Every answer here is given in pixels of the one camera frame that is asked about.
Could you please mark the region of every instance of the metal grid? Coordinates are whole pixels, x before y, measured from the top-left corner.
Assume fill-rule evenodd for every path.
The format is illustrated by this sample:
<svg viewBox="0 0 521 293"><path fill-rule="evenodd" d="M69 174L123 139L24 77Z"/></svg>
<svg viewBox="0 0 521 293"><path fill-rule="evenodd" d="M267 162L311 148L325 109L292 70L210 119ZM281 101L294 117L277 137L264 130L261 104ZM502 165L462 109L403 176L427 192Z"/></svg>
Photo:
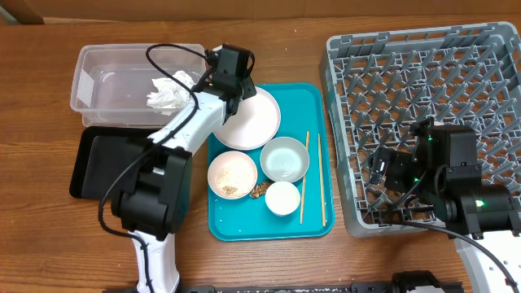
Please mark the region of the metal grid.
<svg viewBox="0 0 521 293"><path fill-rule="evenodd" d="M442 49L371 54L379 51L375 47L380 40L385 41L381 51L388 45L388 36L385 40L380 33L376 38L343 36L359 45L329 52L332 82L348 139L348 161L357 186L353 191L356 209L366 224L380 225L384 203L400 196L383 185L367 183L370 154L380 146L412 151L414 140L408 135L409 127L428 116L446 124L471 126L477 133L484 184L504 184L519 196L521 119L514 109L517 96L510 94L519 85L519 36L506 48L499 42L487 42L491 33L484 33L485 29L469 29L466 35L459 31L455 38L449 37L450 32L444 33L440 38ZM402 42L414 36L404 35ZM423 33L422 37L428 40L430 34ZM447 46L455 43L464 46ZM403 205L399 215L406 220L436 222L432 212L413 213Z"/></svg>

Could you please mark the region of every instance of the clear plastic container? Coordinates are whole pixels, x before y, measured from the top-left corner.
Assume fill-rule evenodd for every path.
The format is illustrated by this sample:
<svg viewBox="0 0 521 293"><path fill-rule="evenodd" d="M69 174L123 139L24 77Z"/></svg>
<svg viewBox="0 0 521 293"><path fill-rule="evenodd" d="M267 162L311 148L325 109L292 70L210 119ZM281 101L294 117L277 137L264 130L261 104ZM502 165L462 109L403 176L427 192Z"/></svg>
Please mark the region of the clear plastic container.
<svg viewBox="0 0 521 293"><path fill-rule="evenodd" d="M181 110L147 106L147 95L157 91L152 79L164 77L145 56L150 45L94 45L81 49L72 80L71 108L83 114L83 125L160 127ZM201 45L181 46L204 53ZM184 50L156 48L151 57L168 73L183 70L194 82L205 71L205 61Z"/></svg>

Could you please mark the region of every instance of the wooden table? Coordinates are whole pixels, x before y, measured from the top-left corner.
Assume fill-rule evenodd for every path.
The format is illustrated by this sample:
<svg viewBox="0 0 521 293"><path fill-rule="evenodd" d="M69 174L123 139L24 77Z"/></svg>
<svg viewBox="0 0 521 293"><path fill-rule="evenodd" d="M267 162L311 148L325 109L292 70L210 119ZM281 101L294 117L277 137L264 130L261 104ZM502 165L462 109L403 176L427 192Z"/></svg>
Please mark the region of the wooden table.
<svg viewBox="0 0 521 293"><path fill-rule="evenodd" d="M83 46L179 42L212 48L229 42L255 52L256 83L308 81L320 88L318 63L328 37L499 20L521 25L521 15L447 15L0 27L0 292L100 292L137 280L131 242L102 231L97 202L68 194L84 129L69 106ZM429 269L471 290L443 234L350 236L336 184L335 227L325 237L221 242L208 229L206 159L204 145L195 155L190 212L176 235L185 285L347 285ZM334 171L331 176L336 182Z"/></svg>

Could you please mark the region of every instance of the brown snack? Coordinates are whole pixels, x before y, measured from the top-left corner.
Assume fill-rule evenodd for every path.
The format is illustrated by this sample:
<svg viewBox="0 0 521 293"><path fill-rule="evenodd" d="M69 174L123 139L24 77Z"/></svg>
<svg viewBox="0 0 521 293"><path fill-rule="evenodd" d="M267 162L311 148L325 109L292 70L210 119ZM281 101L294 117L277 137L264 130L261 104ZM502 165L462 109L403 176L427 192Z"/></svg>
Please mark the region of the brown snack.
<svg viewBox="0 0 521 293"><path fill-rule="evenodd" d="M264 181L262 183L259 183L258 186L253 187L252 192L250 193L250 196L254 199L260 198L262 195L266 193L268 190L268 187L270 187L273 183L271 181Z"/></svg>

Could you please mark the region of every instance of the gray bowl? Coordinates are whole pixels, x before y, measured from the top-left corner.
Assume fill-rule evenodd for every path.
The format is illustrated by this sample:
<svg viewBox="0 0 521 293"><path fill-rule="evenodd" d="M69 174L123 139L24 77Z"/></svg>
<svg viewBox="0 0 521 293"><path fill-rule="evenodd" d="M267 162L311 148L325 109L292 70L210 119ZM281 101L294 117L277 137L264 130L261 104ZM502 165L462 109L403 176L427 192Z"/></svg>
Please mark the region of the gray bowl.
<svg viewBox="0 0 521 293"><path fill-rule="evenodd" d="M308 171L309 154L294 138L275 138L262 149L260 167L272 181L295 182Z"/></svg>

